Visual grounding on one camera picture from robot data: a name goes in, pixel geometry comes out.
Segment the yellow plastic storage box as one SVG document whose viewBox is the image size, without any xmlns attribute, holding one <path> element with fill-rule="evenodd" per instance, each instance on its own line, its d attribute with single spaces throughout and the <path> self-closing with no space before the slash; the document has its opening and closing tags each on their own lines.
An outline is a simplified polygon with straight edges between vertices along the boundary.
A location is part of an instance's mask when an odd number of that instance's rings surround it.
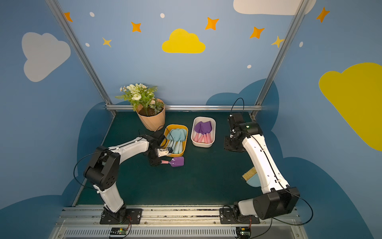
<svg viewBox="0 0 382 239">
<path fill-rule="evenodd" d="M 185 125 L 170 124 L 164 127 L 164 139 L 160 146 L 161 150 L 167 152 L 167 157 L 183 156 L 189 130 Z"/>
</svg>

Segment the light blue pointed shovel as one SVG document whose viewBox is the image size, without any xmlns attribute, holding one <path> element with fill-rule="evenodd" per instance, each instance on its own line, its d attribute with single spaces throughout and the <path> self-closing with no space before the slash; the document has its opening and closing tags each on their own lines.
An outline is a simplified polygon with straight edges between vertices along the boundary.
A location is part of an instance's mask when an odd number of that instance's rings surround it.
<svg viewBox="0 0 382 239">
<path fill-rule="evenodd" d="M 182 136 L 180 138 L 180 143 L 179 143 L 179 153 L 182 153 L 184 150 L 184 142 L 187 139 L 187 130 L 184 128 L 181 128 L 180 131 L 182 132 Z"/>
</svg>

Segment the purple square shovel sideways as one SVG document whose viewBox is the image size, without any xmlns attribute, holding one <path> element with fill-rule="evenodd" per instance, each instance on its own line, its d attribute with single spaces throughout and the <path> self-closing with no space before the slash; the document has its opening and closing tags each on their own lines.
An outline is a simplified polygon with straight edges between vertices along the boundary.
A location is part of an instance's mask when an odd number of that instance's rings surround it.
<svg viewBox="0 0 382 239">
<path fill-rule="evenodd" d="M 162 160 L 161 164 L 169 164 L 172 167 L 181 167 L 184 166 L 185 159 L 183 156 L 181 157 L 174 157 L 171 160 Z"/>
</svg>

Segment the white plastic storage box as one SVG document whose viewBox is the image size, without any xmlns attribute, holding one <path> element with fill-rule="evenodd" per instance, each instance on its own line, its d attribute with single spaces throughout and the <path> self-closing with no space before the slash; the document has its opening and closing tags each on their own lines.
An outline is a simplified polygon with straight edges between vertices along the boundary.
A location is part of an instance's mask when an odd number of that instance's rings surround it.
<svg viewBox="0 0 382 239">
<path fill-rule="evenodd" d="M 215 142 L 216 121 L 209 117 L 196 117 L 193 122 L 191 140 L 194 146 L 209 148 Z"/>
</svg>

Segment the purple pointed shovel pink handle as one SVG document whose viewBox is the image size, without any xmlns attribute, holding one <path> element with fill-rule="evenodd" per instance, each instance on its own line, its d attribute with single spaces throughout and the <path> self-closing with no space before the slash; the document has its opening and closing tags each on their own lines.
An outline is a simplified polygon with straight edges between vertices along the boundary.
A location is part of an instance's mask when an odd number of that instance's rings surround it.
<svg viewBox="0 0 382 239">
<path fill-rule="evenodd" d="M 194 131 L 195 131 L 195 136 L 194 136 L 194 141 L 197 142 L 197 139 L 199 138 L 199 133 L 202 134 L 202 122 L 198 122 L 195 127 L 194 127 Z"/>
</svg>

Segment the purple square shovel pink handle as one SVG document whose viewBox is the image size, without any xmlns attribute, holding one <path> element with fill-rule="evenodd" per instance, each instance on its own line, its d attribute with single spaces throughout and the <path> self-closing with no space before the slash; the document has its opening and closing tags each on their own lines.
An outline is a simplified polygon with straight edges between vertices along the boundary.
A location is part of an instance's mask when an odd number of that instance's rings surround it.
<svg viewBox="0 0 382 239">
<path fill-rule="evenodd" d="M 206 136 L 205 136 L 205 134 L 209 133 L 210 131 L 212 131 L 211 121 L 203 122 L 202 123 L 202 134 L 204 135 L 204 141 L 203 141 L 204 143 L 206 143 Z"/>
</svg>

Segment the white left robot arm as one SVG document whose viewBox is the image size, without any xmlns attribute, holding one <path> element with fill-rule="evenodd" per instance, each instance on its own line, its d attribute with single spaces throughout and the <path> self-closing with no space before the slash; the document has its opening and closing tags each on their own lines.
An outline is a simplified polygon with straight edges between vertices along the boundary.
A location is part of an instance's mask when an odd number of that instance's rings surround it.
<svg viewBox="0 0 382 239">
<path fill-rule="evenodd" d="M 141 153 L 148 156 L 150 165 L 161 164 L 161 158 L 173 152 L 171 147 L 162 146 L 164 139 L 163 134 L 144 134 L 117 146 L 96 148 L 83 175 L 103 200 L 101 225 L 131 223 L 132 219 L 116 185 L 120 165 Z"/>
</svg>

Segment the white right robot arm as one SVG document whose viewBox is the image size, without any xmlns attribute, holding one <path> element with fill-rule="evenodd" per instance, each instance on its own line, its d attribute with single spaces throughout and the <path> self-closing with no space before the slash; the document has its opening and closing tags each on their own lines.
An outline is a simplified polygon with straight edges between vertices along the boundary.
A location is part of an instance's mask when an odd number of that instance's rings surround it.
<svg viewBox="0 0 382 239">
<path fill-rule="evenodd" d="M 248 153 L 259 178 L 257 187 L 262 190 L 262 195 L 237 203 L 238 215 L 264 220 L 291 213 L 298 202 L 299 190 L 290 187 L 280 173 L 259 124 L 245 122 L 241 113 L 231 113 L 227 120 L 230 135 L 225 137 L 224 149 Z"/>
</svg>

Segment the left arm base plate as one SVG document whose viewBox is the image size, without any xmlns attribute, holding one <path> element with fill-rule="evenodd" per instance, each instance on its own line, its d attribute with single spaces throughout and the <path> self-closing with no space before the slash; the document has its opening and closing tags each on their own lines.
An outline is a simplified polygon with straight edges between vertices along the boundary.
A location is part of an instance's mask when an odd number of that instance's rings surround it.
<svg viewBox="0 0 382 239">
<path fill-rule="evenodd" d="M 126 209 L 122 207 L 114 213 L 104 207 L 99 223 L 101 225 L 138 225 L 140 224 L 141 215 L 142 209 Z"/>
</svg>

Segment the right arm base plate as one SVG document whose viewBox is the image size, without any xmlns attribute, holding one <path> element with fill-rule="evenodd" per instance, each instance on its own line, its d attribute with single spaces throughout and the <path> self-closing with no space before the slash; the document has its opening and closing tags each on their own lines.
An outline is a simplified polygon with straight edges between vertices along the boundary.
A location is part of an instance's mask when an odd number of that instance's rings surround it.
<svg viewBox="0 0 382 239">
<path fill-rule="evenodd" d="M 220 223 L 223 225 L 228 225 L 228 224 L 249 225 L 251 223 L 251 220 L 249 219 L 249 217 L 239 218 L 235 215 L 234 211 L 228 207 L 222 207 L 219 209 L 219 219 L 220 219 Z"/>
</svg>

